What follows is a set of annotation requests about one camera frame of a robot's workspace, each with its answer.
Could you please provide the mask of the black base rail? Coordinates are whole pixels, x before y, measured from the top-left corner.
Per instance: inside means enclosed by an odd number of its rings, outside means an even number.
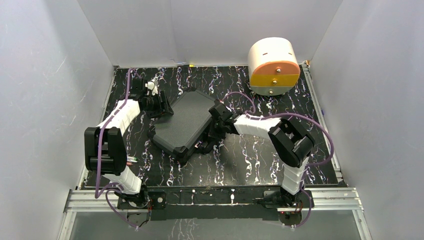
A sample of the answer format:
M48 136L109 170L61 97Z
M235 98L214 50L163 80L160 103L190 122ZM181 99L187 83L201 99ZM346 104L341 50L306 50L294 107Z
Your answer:
M117 194L118 209L131 214L151 210L153 221L174 219L263 219L277 221L287 206L278 185L153 187Z

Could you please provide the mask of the black poker set case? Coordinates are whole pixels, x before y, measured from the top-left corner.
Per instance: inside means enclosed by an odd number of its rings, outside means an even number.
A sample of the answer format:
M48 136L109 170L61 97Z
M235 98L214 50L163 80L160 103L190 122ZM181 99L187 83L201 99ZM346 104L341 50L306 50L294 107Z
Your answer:
M171 104L172 115L161 116L147 132L150 141L184 166L193 154L207 154L221 141L211 135L209 109L216 99L199 91L183 93Z

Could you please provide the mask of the white round drawer cabinet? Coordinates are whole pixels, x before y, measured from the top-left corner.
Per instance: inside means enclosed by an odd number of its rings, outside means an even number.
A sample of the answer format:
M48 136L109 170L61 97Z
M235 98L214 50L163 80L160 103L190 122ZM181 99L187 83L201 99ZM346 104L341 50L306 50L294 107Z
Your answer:
M284 95L300 78L291 42L283 37L266 37L255 42L248 52L249 88L261 96Z

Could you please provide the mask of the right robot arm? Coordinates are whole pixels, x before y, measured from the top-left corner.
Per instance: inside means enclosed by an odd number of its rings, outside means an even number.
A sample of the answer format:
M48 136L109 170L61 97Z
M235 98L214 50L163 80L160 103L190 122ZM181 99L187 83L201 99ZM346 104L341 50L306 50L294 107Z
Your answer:
M283 162L283 180L279 191L264 192L262 204L295 207L302 199L303 176L315 147L315 140L307 130L292 116L266 118L233 114L221 102L208 111L212 118L208 134L211 138L223 139L227 134L234 134L271 141Z

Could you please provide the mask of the green capped marker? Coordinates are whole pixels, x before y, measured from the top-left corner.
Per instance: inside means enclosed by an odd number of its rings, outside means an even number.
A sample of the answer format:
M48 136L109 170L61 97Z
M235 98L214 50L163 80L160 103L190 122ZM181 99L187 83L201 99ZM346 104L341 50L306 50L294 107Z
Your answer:
M138 162L138 159L136 157L130 157L130 156L128 156L127 157L127 162L137 163Z

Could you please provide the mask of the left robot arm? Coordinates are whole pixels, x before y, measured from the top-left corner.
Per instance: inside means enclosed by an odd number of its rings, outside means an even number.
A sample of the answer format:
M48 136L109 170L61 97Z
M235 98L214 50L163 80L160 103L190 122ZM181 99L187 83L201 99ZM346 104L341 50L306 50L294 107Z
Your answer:
M85 167L96 174L95 196L101 177L109 180L109 186L118 187L122 194L130 195L130 202L137 208L149 203L149 194L142 190L142 180L127 165L128 154L123 135L132 121L145 112L149 118L173 115L166 93L159 90L157 80L130 79L123 99L96 127L84 132Z

